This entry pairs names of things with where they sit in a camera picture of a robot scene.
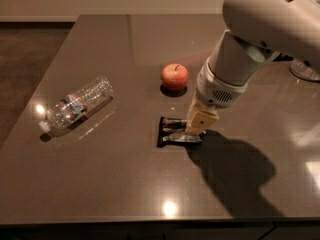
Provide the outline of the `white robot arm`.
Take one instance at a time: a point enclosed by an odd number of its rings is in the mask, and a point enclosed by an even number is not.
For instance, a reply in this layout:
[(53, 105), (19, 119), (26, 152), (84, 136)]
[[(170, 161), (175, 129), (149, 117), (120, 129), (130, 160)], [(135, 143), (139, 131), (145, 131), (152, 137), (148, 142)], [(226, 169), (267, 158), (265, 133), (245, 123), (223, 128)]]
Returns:
[(198, 135), (232, 106), (255, 72), (280, 53), (320, 69), (320, 5), (316, 0), (224, 0), (223, 32), (197, 76), (186, 132)]

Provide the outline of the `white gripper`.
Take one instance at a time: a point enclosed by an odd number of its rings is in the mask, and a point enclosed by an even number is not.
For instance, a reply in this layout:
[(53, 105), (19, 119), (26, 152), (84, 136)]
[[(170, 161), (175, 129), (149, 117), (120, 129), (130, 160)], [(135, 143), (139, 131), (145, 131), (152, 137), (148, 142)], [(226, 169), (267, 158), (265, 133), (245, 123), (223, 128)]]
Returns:
[(219, 119), (217, 113), (200, 110), (201, 102), (219, 109), (228, 108), (245, 93), (246, 89), (247, 84), (234, 86), (219, 80), (211, 71), (209, 60), (206, 60), (197, 76), (196, 93), (192, 97), (186, 115), (186, 132), (199, 135)]

